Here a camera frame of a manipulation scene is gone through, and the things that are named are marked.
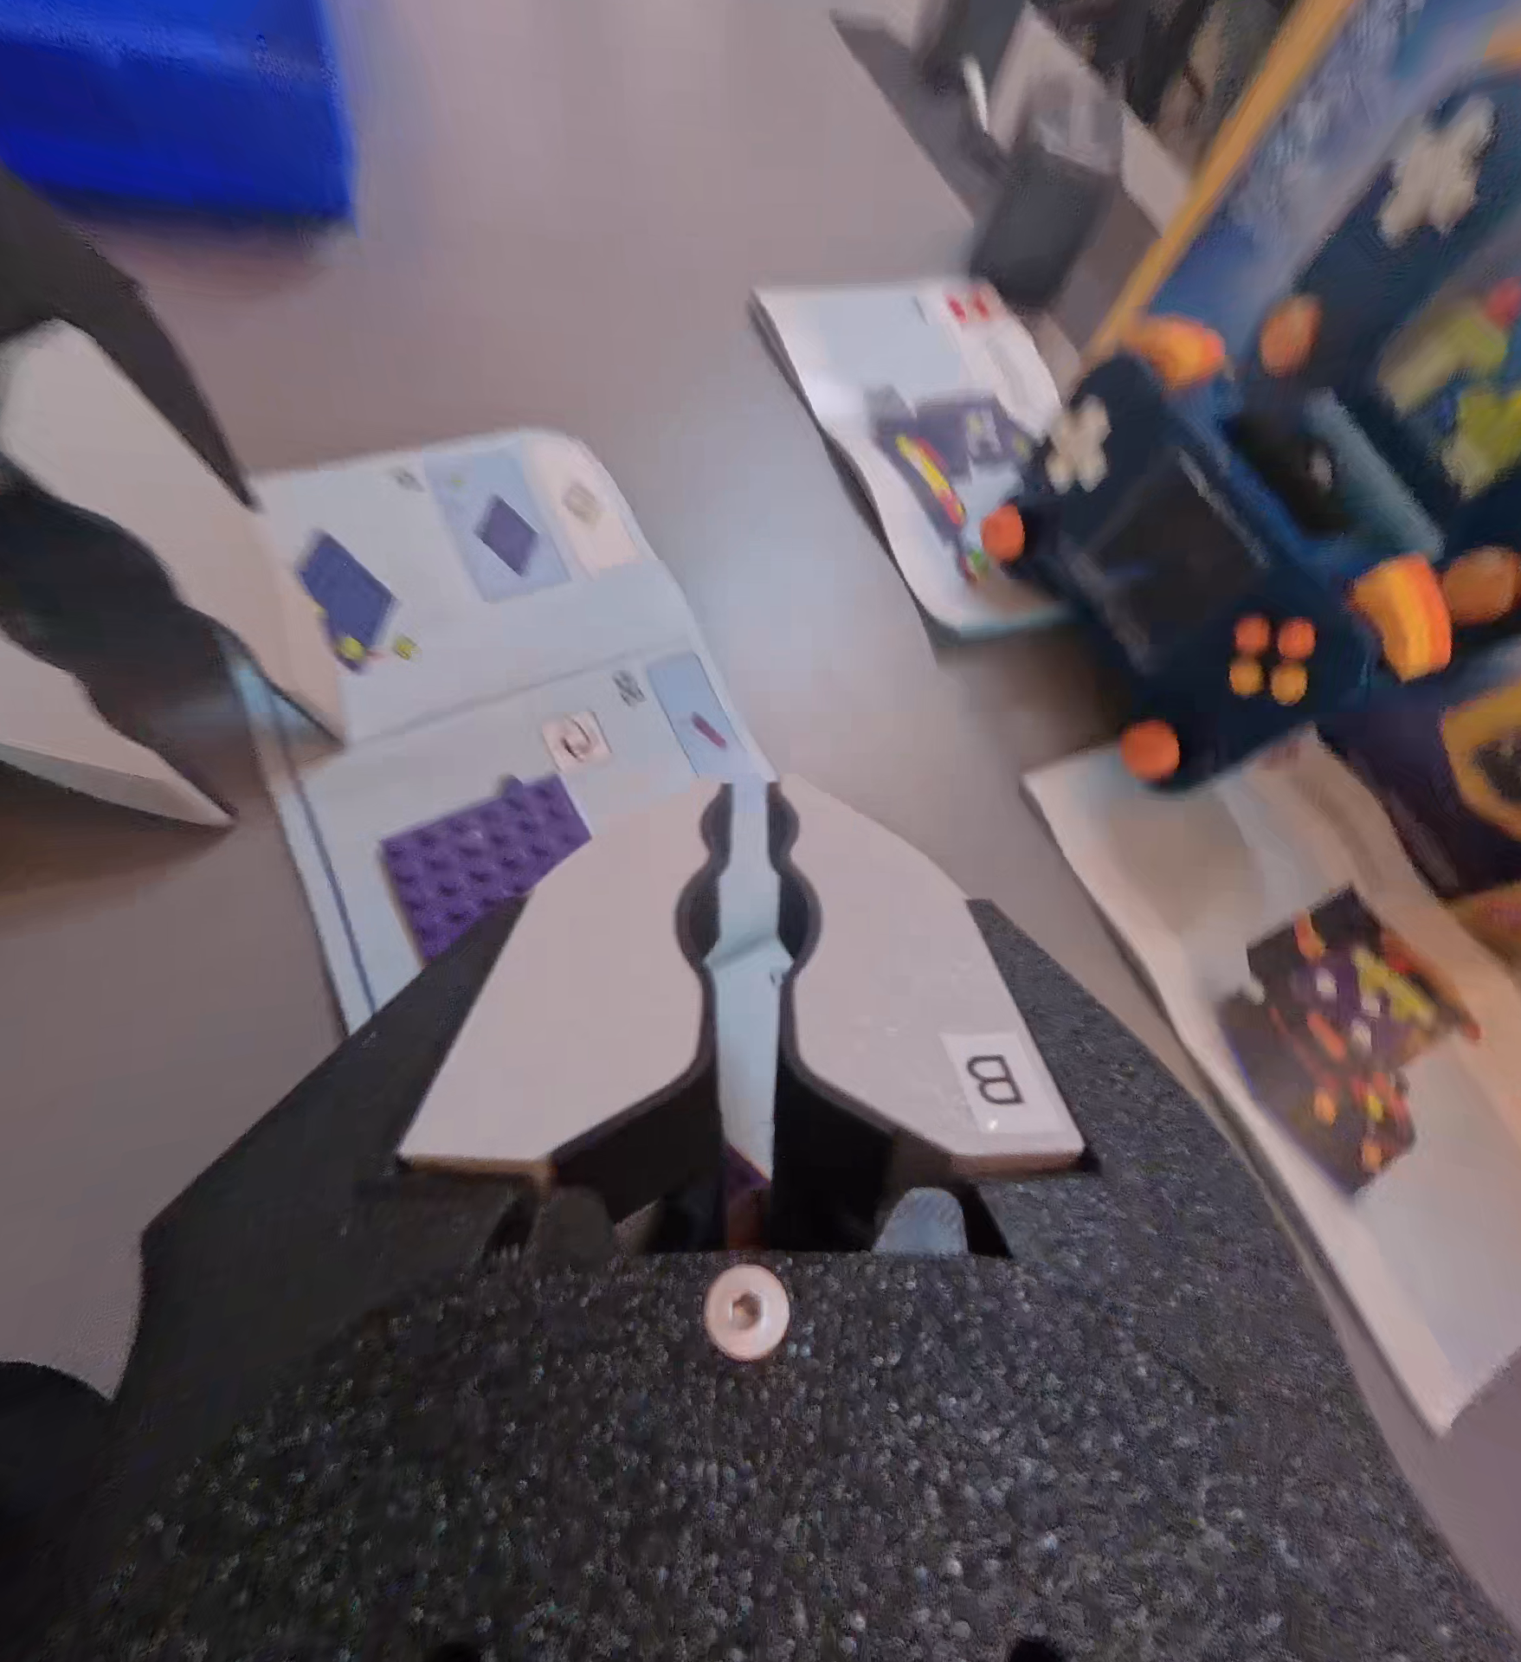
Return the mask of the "open pale blue instruction booklet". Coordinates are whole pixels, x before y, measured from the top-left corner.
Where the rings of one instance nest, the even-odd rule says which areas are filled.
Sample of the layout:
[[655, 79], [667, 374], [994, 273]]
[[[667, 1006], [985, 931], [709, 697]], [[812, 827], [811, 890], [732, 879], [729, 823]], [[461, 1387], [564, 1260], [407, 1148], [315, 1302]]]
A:
[[474, 434], [255, 474], [322, 615], [348, 732], [243, 680], [344, 1031], [425, 968], [379, 844], [563, 776], [591, 839], [701, 778], [777, 778], [676, 574], [578, 437]]

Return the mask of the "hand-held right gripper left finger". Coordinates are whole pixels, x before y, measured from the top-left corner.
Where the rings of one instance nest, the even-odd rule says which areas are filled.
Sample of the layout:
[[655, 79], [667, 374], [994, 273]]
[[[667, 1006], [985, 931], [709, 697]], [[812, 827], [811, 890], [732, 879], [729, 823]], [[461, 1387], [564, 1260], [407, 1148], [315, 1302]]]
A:
[[681, 1188], [723, 1127], [706, 959], [732, 787], [613, 820], [538, 883], [405, 1129], [412, 1167]]

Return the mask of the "yellow and blue toy box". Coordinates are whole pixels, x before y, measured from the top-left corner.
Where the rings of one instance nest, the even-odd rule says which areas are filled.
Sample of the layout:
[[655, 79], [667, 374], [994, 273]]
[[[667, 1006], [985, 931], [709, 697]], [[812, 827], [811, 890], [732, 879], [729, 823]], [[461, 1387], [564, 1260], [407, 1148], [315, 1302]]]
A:
[[1521, 3], [1300, 3], [1090, 348], [1219, 334], [1521, 635]]

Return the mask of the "blue plastic bin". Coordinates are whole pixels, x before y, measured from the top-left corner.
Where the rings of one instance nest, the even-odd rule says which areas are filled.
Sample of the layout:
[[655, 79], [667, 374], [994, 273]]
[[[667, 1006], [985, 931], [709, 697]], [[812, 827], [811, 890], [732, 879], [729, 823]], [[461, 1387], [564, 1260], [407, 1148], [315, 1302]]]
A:
[[0, 160], [51, 196], [348, 221], [357, 146], [318, 1], [0, 1]]

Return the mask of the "white instruction booklet dark picture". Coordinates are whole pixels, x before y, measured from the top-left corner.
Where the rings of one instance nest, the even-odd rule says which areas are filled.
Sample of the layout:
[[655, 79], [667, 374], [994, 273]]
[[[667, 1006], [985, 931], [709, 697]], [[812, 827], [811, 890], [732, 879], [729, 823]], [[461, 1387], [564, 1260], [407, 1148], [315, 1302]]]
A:
[[1022, 776], [1420, 1415], [1521, 1350], [1521, 970], [1314, 736], [1190, 793], [1109, 745]]

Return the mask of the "purple studded brick plate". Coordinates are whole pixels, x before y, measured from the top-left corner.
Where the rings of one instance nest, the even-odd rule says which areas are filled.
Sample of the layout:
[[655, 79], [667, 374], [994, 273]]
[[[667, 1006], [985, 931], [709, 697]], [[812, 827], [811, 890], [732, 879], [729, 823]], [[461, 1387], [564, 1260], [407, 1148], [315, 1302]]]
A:
[[484, 799], [393, 832], [379, 858], [419, 959], [526, 896], [591, 830], [563, 776], [507, 778]]

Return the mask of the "dark blue brick game console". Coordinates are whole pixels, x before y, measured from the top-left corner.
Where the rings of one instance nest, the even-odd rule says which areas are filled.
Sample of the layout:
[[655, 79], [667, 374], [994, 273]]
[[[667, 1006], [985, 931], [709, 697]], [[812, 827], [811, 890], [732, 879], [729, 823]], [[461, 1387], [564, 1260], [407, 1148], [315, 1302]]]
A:
[[1453, 546], [1336, 392], [1244, 383], [1179, 313], [1125, 329], [980, 530], [1088, 626], [1130, 692], [1123, 766], [1170, 792], [1392, 703], [1521, 612], [1518, 549]]

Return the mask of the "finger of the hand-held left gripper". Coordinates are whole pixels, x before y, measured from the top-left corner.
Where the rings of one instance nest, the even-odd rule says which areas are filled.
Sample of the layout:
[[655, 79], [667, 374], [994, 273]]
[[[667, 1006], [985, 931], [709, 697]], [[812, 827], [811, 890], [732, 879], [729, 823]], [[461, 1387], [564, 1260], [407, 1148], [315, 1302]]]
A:
[[0, 760], [161, 820], [226, 827], [231, 813], [166, 759], [109, 724], [81, 682], [0, 628]]
[[54, 320], [0, 347], [0, 628], [109, 704], [154, 704], [170, 647], [227, 636], [276, 697], [348, 732], [322, 615], [247, 505], [100, 345]]

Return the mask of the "closed pale instruction booklet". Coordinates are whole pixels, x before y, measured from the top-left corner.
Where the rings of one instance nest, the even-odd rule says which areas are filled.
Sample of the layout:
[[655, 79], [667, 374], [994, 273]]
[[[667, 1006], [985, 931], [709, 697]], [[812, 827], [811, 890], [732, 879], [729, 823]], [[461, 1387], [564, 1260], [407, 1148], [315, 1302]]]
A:
[[1062, 409], [999, 292], [964, 275], [770, 287], [751, 310], [928, 619], [961, 638], [1060, 621], [1062, 603], [1001, 572], [980, 535]]

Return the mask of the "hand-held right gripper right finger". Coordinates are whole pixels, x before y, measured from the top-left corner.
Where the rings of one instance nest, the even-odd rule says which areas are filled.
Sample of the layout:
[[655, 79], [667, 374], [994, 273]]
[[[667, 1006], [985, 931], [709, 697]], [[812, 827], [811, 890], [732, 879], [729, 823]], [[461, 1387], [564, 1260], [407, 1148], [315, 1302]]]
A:
[[769, 792], [779, 876], [779, 1080], [964, 1178], [1086, 1151], [959, 883], [802, 776]]

